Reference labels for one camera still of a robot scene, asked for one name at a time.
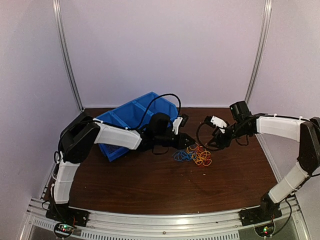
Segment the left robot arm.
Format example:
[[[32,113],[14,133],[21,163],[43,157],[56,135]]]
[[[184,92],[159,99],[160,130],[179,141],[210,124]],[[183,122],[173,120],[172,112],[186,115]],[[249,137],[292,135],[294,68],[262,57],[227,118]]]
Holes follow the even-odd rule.
[[[50,196],[54,206],[52,213],[61,222],[72,218],[72,211],[66,207],[70,200],[70,191],[78,167],[83,163],[93,145],[107,144],[124,147],[129,150],[148,151],[156,146],[184,150],[196,141],[180,131],[188,120],[186,115],[171,120],[165,113],[155,113],[148,123],[140,121],[134,127],[120,126],[80,114],[60,134],[54,159],[53,185]]]

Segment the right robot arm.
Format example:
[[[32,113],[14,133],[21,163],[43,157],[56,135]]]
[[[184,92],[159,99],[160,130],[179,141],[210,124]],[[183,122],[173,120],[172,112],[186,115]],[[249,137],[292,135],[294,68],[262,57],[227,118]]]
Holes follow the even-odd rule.
[[[278,181],[262,196],[256,210],[259,220],[268,220],[286,198],[298,192],[320,168],[320,119],[303,116],[256,113],[245,101],[229,107],[233,123],[209,115],[203,124],[213,128],[212,138],[204,144],[209,151],[228,148],[241,137],[257,136]]]

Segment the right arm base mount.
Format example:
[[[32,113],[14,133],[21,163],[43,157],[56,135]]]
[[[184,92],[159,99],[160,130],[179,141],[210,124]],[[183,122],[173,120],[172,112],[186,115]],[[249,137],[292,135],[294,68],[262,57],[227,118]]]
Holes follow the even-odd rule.
[[[259,237],[271,237],[276,232],[275,219],[282,216],[279,203],[263,199],[260,205],[253,208],[242,208],[239,212],[242,226],[254,225]]]

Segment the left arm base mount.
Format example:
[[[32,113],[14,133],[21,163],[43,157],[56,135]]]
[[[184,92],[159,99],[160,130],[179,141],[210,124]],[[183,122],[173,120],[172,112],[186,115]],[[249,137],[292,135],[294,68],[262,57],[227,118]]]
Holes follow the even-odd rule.
[[[50,196],[46,209],[45,217],[56,221],[53,227],[53,233],[59,239],[69,238],[77,227],[86,227],[89,219],[89,212],[82,209],[69,207],[68,203],[55,203],[54,198]]]

